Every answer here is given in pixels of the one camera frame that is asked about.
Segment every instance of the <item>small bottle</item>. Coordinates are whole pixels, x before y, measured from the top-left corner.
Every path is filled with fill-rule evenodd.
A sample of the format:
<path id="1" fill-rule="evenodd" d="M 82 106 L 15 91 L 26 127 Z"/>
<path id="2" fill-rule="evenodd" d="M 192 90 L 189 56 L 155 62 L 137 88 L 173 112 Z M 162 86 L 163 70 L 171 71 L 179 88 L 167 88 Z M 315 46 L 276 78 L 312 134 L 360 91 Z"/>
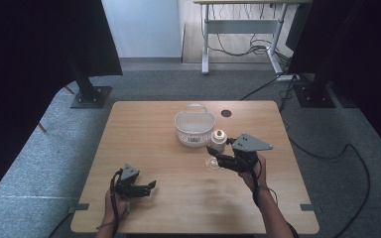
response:
<path id="1" fill-rule="evenodd" d="M 216 130 L 211 133 L 211 141 L 209 146 L 218 151 L 218 153 L 223 153 L 225 149 L 225 142 L 227 141 L 227 135 L 222 130 Z"/>

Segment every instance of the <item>gray carpet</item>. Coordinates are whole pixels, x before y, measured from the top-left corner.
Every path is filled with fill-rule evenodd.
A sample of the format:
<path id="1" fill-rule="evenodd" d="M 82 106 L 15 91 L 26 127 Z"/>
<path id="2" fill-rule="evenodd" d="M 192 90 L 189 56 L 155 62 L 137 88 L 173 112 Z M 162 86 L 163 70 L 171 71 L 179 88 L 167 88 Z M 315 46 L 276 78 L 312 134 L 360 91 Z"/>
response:
<path id="1" fill-rule="evenodd" d="M 212 67 L 209 76 L 192 67 L 130 68 L 134 69 L 126 67 L 123 76 L 91 79 L 95 86 L 113 87 L 102 109 L 70 109 L 73 95 L 64 89 L 55 96 L 41 121 L 48 132 L 38 129 L 31 135 L 0 182 L 0 237 L 48 237 L 68 209 L 76 205 L 114 102 L 239 100 L 275 76 L 264 67 Z M 280 105 L 279 93 L 284 95 L 288 84 L 275 81 L 246 100 L 274 100 Z M 69 87 L 78 91 L 75 83 Z M 370 196 L 341 237 L 381 237 L 381 139 L 359 109 L 342 108 L 335 98 L 334 109 L 301 108 L 295 93 L 291 95 L 282 113 L 290 138 L 312 153 L 329 157 L 350 143 L 370 171 Z M 331 161 L 293 148 L 320 226 L 318 234 L 302 237 L 334 237 L 363 200 L 367 190 L 365 170 L 351 148 Z M 59 227 L 55 237 L 94 236 L 71 232 L 71 219 Z"/>

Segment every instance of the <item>desk leg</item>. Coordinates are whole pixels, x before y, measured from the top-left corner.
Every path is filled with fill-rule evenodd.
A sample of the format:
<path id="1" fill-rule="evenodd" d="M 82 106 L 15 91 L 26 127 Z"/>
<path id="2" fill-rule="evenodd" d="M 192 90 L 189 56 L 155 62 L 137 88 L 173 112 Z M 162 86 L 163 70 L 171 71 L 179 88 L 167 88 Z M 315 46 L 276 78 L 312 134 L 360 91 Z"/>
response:
<path id="1" fill-rule="evenodd" d="M 277 48 L 278 39 L 280 38 L 281 29 L 283 28 L 284 24 L 284 18 L 286 17 L 288 3 L 283 4 L 283 8 L 281 10 L 281 16 L 278 19 L 278 25 L 275 29 L 274 33 L 274 39 L 271 44 L 271 48 L 268 50 L 268 57 L 271 61 L 272 67 L 274 68 L 275 73 L 281 74 L 283 73 L 283 70 L 280 67 L 280 63 L 278 62 L 276 56 L 275 56 L 275 49 Z M 277 78 L 278 81 L 287 81 L 291 80 L 293 78 L 292 75 L 282 75 L 279 78 Z"/>
<path id="2" fill-rule="evenodd" d="M 209 61 L 208 61 L 208 29 L 209 23 L 209 4 L 205 5 L 205 20 L 204 26 L 204 38 L 203 38 L 203 52 L 202 52 L 202 74 L 209 74 Z"/>

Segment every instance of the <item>human hand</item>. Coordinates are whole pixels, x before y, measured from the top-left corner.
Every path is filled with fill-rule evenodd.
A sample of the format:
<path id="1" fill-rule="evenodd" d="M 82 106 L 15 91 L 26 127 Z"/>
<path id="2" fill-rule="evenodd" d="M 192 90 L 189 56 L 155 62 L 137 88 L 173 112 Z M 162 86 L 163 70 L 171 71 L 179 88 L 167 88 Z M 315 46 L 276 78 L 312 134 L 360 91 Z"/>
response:
<path id="1" fill-rule="evenodd" d="M 260 188 L 268 189 L 267 186 L 267 174 L 266 174 L 266 159 L 259 152 L 257 152 L 259 162 L 256 163 L 255 167 L 253 167 L 253 172 L 258 177 L 259 173 L 261 175 L 258 177 L 258 183 L 261 186 Z M 255 189 L 255 185 L 253 184 L 253 178 L 251 177 L 249 172 L 238 173 L 241 178 L 243 178 L 246 185 L 253 191 Z"/>
<path id="2" fill-rule="evenodd" d="M 125 199 L 122 199 L 120 195 L 118 195 L 116 192 L 115 192 L 115 198 L 116 198 L 117 213 L 118 213 L 117 215 L 120 218 L 126 211 L 128 201 Z M 103 218 L 102 224 L 114 222 L 114 211 L 113 211 L 113 206 L 112 206 L 111 198 L 110 198 L 110 189 L 106 191 L 104 203 L 105 203 L 105 208 L 104 208 L 104 218 Z"/>

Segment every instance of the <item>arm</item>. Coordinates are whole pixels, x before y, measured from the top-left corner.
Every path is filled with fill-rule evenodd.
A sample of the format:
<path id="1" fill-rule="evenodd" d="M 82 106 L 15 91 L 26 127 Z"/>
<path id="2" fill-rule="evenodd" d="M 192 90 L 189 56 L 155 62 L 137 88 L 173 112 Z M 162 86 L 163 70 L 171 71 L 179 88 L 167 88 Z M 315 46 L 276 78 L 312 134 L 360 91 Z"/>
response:
<path id="1" fill-rule="evenodd" d="M 261 175 L 258 178 L 258 182 L 261 187 L 258 190 L 258 204 L 259 210 L 262 213 L 264 219 L 265 229 L 268 237 L 280 237 L 280 238 L 293 238 L 292 230 L 289 224 L 278 208 L 268 189 L 266 183 L 266 159 L 258 153 L 261 164 L 257 163 L 253 168 L 256 175 Z M 243 178 L 246 185 L 253 191 L 254 184 L 252 177 L 249 173 L 239 173 L 239 176 Z"/>
<path id="2" fill-rule="evenodd" d="M 117 211 L 118 211 L 119 217 L 121 217 L 126 210 L 127 201 L 122 200 L 116 194 L 116 204 L 117 204 Z M 104 217 L 103 217 L 103 220 L 101 221 L 101 226 L 98 229 L 96 237 L 97 238 L 111 238 L 113 228 L 114 228 L 114 213 L 113 213 L 113 208 L 112 208 L 111 200 L 110 200 L 110 191 L 108 190 L 105 196 Z"/>

